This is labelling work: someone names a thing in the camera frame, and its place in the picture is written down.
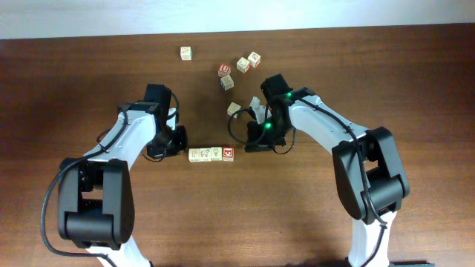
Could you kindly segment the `wooden J letter block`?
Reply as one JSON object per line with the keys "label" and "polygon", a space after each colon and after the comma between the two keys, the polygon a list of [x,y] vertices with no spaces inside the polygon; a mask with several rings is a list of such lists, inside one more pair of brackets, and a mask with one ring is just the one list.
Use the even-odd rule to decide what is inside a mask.
{"label": "wooden J letter block", "polygon": [[200,149],[190,148],[188,151],[190,162],[199,162],[201,160]]}

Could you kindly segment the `wooden M letter block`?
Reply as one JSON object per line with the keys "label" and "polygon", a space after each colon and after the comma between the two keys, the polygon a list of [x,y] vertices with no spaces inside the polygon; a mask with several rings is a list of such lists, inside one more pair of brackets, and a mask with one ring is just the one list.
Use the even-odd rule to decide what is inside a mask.
{"label": "wooden M letter block", "polygon": [[211,148],[211,160],[212,161],[222,161],[223,160],[223,148],[222,147],[212,147]]}

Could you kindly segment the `green B letter block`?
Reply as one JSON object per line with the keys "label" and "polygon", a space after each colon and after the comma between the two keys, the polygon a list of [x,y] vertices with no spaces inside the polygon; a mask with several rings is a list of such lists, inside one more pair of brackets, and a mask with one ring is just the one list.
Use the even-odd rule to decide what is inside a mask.
{"label": "green B letter block", "polygon": [[211,148],[201,148],[200,149],[200,161],[201,162],[211,162],[212,154]]}

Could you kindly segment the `wooden I letter block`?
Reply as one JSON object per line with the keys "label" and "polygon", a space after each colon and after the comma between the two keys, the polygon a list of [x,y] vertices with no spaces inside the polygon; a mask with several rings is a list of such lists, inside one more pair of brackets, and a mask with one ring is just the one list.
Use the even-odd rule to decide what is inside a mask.
{"label": "wooden I letter block", "polygon": [[235,158],[235,150],[231,147],[222,147],[222,160],[232,162]]}

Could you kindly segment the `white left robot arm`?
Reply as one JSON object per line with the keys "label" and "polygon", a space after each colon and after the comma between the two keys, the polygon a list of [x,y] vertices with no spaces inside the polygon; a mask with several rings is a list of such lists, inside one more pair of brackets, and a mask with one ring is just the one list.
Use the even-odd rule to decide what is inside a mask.
{"label": "white left robot arm", "polygon": [[79,248],[77,257],[95,257],[103,266],[151,266],[132,235],[129,171],[142,153],[160,162],[186,148],[178,116],[164,102],[128,103],[95,148],[63,160],[50,187],[58,190],[59,236]]}

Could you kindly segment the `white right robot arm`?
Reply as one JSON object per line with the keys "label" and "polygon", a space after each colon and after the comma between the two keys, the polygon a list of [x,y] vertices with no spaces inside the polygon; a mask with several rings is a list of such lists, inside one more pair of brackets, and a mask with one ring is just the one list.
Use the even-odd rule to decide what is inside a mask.
{"label": "white right robot arm", "polygon": [[249,126],[246,150],[271,150],[289,130],[311,136],[331,154],[338,198],[353,219],[347,265],[388,266],[390,228],[410,193],[392,133],[352,123],[308,88],[261,90],[265,120]]}

